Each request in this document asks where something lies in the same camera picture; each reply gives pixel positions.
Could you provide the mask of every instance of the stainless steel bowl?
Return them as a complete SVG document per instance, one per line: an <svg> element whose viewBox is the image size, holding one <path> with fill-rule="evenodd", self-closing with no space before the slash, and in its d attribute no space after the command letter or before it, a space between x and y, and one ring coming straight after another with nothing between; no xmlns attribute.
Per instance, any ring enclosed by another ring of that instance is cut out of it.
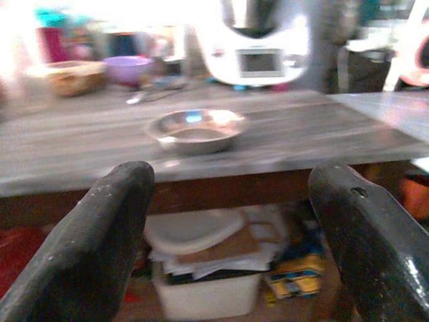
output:
<svg viewBox="0 0 429 322"><path fill-rule="evenodd" d="M246 117L232 111L192 109L155 119L147 133L167 150L207 154L229 147L248 127Z"/></svg>

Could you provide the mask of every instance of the kitchen counter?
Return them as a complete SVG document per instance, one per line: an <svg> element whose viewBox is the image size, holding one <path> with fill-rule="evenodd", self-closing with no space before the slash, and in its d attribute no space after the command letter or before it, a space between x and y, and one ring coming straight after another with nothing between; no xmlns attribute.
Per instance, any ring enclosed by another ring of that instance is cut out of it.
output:
<svg viewBox="0 0 429 322"><path fill-rule="evenodd" d="M387 118L401 111L394 117L404 123L415 118L412 112L428 110L427 99L416 103L400 95L385 113L385 105L368 101L368 94L337 95L333 101L312 91L235 92L200 83L138 105L127 105L129 93L117 89L69 99L35 94L25 98L34 107L29 113L0 125L0 196L87 189L131 160L149 162L157 182L171 182L308 169L327 160L368 164L429 156L429 144L391 127L400 128L397 123L371 118L377 111ZM193 157L163 151L146 136L150 119L192 108L244 113L251 129L225 152Z"/></svg>

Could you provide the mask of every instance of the white kitchen appliance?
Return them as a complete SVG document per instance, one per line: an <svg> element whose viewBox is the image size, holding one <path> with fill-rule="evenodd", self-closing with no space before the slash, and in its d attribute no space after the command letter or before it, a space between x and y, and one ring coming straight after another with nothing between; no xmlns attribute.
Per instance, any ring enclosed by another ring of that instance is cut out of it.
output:
<svg viewBox="0 0 429 322"><path fill-rule="evenodd" d="M209 72L231 85L287 83L310 64L302 1L198 1L196 35Z"/></svg>

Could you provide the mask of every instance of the appliance display screen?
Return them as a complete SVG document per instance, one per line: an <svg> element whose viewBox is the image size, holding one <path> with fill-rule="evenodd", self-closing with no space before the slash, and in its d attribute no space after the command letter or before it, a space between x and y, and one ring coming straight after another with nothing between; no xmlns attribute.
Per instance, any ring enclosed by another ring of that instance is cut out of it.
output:
<svg viewBox="0 0 429 322"><path fill-rule="evenodd" d="M275 54L242 54L241 69L243 72L277 70L275 60Z"/></svg>

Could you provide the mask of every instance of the purple bowl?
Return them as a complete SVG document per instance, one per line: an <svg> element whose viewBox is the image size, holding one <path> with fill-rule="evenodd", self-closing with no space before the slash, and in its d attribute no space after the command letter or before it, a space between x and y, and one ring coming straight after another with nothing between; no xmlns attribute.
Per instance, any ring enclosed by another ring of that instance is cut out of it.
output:
<svg viewBox="0 0 429 322"><path fill-rule="evenodd" d="M116 56L103 60L107 76L117 84L138 85L150 71L151 60L140 56Z"/></svg>

